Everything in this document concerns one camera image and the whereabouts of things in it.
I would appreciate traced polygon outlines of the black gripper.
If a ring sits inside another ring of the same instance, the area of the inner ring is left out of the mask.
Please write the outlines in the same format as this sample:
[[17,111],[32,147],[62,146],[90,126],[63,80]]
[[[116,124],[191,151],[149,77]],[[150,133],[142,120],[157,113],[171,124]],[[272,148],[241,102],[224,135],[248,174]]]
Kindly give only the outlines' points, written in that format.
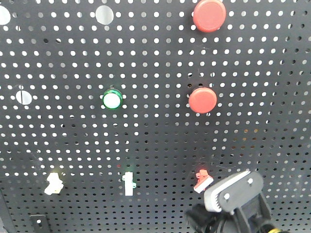
[[186,211],[196,233],[278,233],[261,193],[263,178],[256,171],[232,174],[204,192],[204,205]]

